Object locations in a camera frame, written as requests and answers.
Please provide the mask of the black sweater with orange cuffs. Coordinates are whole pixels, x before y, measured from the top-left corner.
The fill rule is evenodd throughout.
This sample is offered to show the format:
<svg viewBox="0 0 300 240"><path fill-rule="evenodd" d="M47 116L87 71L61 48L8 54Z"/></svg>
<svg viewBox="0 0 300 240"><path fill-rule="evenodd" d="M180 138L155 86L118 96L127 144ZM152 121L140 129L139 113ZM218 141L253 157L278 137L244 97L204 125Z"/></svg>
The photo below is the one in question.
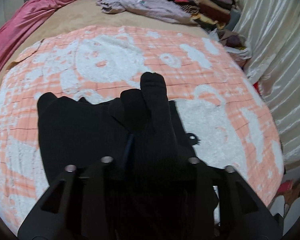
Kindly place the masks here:
<svg viewBox="0 0 300 240"><path fill-rule="evenodd" d="M118 197L119 239L180 239L181 159L197 156L160 74L143 73L140 88L108 102L45 93L37 108L48 182L67 165L85 168L103 156L119 160L133 135Z"/></svg>

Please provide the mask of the bag of clothes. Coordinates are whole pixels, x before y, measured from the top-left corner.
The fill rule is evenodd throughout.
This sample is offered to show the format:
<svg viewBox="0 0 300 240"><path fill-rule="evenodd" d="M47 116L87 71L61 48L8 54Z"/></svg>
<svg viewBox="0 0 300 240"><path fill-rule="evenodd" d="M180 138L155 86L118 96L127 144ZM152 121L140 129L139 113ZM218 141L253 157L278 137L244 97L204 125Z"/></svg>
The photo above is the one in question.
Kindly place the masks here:
<svg viewBox="0 0 300 240"><path fill-rule="evenodd" d="M209 37L218 41L241 68L252 57L251 45L243 35L229 30L215 29L209 33Z"/></svg>

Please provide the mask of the peach plaid white-pattern blanket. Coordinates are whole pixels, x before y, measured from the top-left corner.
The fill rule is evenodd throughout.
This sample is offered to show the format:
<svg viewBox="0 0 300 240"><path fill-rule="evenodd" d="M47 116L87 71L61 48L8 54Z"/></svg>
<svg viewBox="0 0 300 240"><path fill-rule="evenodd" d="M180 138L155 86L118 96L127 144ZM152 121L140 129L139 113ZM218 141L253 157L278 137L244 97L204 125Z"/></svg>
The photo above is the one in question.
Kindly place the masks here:
<svg viewBox="0 0 300 240"><path fill-rule="evenodd" d="M37 101L46 92L97 104L161 74L200 159L234 165L264 204L284 173L271 113L224 47L169 30L89 26L40 38L13 59L0 86L0 217L16 232L48 184L40 157Z"/></svg>

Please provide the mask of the pink velvet quilt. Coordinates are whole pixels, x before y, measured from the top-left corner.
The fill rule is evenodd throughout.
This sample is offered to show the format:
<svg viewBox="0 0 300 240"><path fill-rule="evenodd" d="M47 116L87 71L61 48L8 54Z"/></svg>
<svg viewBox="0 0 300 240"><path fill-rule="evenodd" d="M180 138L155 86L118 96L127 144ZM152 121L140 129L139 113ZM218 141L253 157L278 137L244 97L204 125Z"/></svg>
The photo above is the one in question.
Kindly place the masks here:
<svg viewBox="0 0 300 240"><path fill-rule="evenodd" d="M0 72L18 47L58 9L75 0L29 0L0 28Z"/></svg>

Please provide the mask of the beige bed sheet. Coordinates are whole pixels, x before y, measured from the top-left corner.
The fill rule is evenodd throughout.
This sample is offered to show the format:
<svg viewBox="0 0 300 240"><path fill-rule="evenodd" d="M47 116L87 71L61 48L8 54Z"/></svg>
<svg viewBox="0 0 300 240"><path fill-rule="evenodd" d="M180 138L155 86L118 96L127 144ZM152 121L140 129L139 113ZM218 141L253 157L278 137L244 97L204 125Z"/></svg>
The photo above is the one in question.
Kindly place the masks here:
<svg viewBox="0 0 300 240"><path fill-rule="evenodd" d="M105 14L101 11L101 7L96 5L95 0L77 0L57 10L17 48L0 72L0 85L6 73L6 69L25 48L44 38L66 34L91 25L102 27L130 26L155 30L172 30L196 37L208 37L208 34L200 27L171 24L127 11L114 15Z"/></svg>

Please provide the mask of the white satin curtain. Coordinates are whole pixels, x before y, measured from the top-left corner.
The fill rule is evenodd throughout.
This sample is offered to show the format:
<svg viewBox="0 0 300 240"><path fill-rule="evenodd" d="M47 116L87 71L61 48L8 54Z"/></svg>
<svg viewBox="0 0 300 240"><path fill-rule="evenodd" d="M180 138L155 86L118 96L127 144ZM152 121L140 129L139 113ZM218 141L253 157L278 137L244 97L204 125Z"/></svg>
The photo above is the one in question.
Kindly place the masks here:
<svg viewBox="0 0 300 240"><path fill-rule="evenodd" d="M257 84L283 148L287 168L300 165L300 0L239 0L235 31L252 47L244 71Z"/></svg>

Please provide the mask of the lilac crumpled garment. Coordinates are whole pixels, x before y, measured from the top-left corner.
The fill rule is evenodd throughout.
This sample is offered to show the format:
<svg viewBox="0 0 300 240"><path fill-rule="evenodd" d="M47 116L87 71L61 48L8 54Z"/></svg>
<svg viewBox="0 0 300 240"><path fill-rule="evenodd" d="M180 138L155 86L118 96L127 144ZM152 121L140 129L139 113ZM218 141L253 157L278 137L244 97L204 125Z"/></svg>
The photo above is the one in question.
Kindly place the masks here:
<svg viewBox="0 0 300 240"><path fill-rule="evenodd" d="M96 0L96 4L106 14L127 11L173 24L197 24L191 14L167 0Z"/></svg>

